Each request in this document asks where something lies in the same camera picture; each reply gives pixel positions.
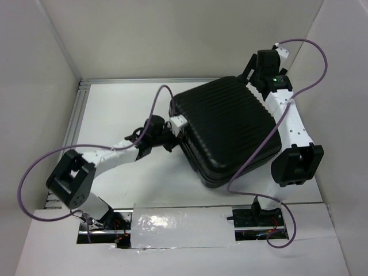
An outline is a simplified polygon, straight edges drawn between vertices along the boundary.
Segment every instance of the ribbed suitcase shell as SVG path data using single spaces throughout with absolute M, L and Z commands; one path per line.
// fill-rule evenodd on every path
M 174 102 L 176 114 L 188 120 L 180 146 L 209 188 L 226 184 L 275 126 L 271 114 L 234 76 L 177 94 Z M 275 132 L 242 174 L 265 164 L 280 149 Z

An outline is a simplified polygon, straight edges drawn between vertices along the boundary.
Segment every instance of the black suitcase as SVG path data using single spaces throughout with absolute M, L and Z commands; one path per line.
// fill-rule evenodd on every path
M 271 114 L 234 76 L 177 94 L 174 102 L 176 115 L 188 121 L 180 146 L 209 188 L 226 184 L 275 126 Z M 242 174 L 265 164 L 280 149 L 276 131 Z

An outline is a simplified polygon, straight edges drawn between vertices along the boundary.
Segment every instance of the gray wall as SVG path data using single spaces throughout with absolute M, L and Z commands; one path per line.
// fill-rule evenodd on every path
M 351 275 L 368 271 L 368 2 L 325 0 L 308 38 L 326 51 L 325 81 L 300 96 L 308 132 L 323 145 L 317 181 Z M 323 61 L 303 45 L 291 69 L 294 88 L 316 80 Z
M 85 79 L 239 74 L 258 49 L 305 37 L 323 2 L 41 1 Z
M 61 145 L 77 90 L 34 1 L 0 1 L 0 267 L 14 275 L 30 225 L 17 206 L 22 173 L 43 152 Z M 30 176 L 23 197 L 42 208 L 50 158 Z

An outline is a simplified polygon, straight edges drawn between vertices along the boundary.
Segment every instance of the plastic sheet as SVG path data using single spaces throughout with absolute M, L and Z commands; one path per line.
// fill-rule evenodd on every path
M 236 245 L 231 207 L 134 208 L 132 248 Z

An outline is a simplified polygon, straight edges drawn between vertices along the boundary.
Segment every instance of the cable connector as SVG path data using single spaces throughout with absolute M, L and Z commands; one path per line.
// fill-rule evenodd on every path
M 183 115 L 170 117 L 170 128 L 175 136 L 178 136 L 180 131 L 186 126 L 188 121 Z

